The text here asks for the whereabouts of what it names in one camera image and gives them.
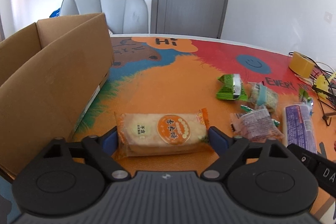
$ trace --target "cardboard box flap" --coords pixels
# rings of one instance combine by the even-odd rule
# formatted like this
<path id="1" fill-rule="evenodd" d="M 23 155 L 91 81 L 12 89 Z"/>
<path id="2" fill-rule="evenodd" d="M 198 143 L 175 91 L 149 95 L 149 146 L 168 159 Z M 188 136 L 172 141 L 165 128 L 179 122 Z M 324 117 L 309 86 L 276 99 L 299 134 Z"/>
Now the cardboard box flap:
<path id="1" fill-rule="evenodd" d="M 0 43 L 0 86 L 41 50 L 36 23 L 33 23 Z"/>
<path id="2" fill-rule="evenodd" d="M 16 175 L 52 138 L 69 140 L 112 63 L 103 14 L 24 63 L 0 87 L 0 166 Z"/>
<path id="3" fill-rule="evenodd" d="M 36 22 L 41 47 L 48 46 L 51 42 L 66 34 L 70 30 L 83 24 L 84 22 L 96 16 L 103 16 L 103 14 L 86 14 L 73 16 L 60 16 L 47 19 L 41 19 Z"/>

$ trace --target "blue smiley face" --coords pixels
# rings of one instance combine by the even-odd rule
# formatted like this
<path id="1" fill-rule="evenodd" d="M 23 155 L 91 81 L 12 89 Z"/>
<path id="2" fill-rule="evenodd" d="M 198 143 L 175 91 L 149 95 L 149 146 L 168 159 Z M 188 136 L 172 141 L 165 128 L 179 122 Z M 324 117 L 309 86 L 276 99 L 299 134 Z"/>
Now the blue smiley face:
<path id="1" fill-rule="evenodd" d="M 251 71 L 263 75 L 271 73 L 271 68 L 264 61 L 260 60 L 255 56 L 240 54 L 236 57 L 236 60 L 239 62 L 239 64 L 243 65 L 245 68 Z"/>

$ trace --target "purple snack package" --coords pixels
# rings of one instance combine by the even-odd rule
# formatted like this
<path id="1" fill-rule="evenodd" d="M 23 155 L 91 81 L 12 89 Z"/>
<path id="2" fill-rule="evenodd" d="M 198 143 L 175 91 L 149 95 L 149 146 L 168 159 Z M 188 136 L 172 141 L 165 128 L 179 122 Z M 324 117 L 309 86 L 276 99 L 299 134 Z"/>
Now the purple snack package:
<path id="1" fill-rule="evenodd" d="M 317 153 L 312 120 L 307 105 L 292 105 L 283 110 L 283 144 L 294 143 Z"/>

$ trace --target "chair backrest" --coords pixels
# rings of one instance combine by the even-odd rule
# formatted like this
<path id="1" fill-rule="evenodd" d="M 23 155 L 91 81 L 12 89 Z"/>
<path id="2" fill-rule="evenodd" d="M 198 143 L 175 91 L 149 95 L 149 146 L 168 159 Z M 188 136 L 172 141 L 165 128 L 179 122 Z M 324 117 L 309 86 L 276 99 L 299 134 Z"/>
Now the chair backrest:
<path id="1" fill-rule="evenodd" d="M 148 33 L 148 9 L 144 0 L 63 0 L 59 15 L 105 13 L 113 34 Z"/>

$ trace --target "table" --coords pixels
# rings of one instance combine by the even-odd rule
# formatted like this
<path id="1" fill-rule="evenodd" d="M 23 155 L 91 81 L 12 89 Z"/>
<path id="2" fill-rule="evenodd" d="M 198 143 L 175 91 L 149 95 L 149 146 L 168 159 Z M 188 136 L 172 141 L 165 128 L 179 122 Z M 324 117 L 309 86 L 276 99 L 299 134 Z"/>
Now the table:
<path id="1" fill-rule="evenodd" d="M 112 35 L 115 62 L 110 76 L 80 123 L 73 140 L 103 135 L 116 125 L 116 113 L 195 113 L 206 107 L 210 125 L 231 135 L 230 113 L 236 102 L 216 99 L 217 80 L 239 73 L 244 83 L 261 82 L 278 92 L 281 117 L 284 106 L 297 102 L 299 88 L 315 94 L 288 68 L 290 57 L 236 42 L 181 35 Z M 318 103 L 313 109 L 318 150 L 336 160 L 336 123 L 327 127 Z M 194 154 L 129 157 L 119 161 L 130 173 L 136 170 L 196 170 L 201 173 L 218 155 Z M 323 190 L 311 213 L 334 223 L 335 199 Z"/>

